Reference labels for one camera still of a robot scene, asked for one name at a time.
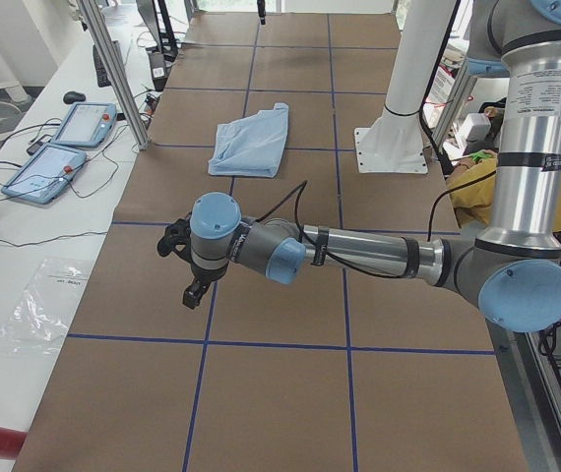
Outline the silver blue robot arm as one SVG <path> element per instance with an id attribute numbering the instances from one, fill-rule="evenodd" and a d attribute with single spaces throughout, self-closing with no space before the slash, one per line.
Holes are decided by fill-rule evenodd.
<path id="1" fill-rule="evenodd" d="M 283 284 L 306 265 L 449 290 L 490 322 L 534 332 L 561 320 L 561 1 L 477 1 L 467 68 L 508 82 L 496 156 L 431 198 L 418 116 L 450 21 L 451 3 L 411 11 L 383 110 L 356 130 L 344 162 L 342 216 L 331 227 L 295 210 L 243 215 L 220 192 L 198 198 L 175 253 L 193 273 L 197 307 L 230 265 Z"/>

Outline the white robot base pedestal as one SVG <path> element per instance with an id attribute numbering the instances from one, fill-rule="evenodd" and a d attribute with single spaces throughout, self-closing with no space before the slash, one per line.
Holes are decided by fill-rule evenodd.
<path id="1" fill-rule="evenodd" d="M 425 91 L 457 10 L 455 0 L 410 3 L 383 112 L 371 127 L 354 130 L 359 172 L 428 172 L 420 118 Z"/>

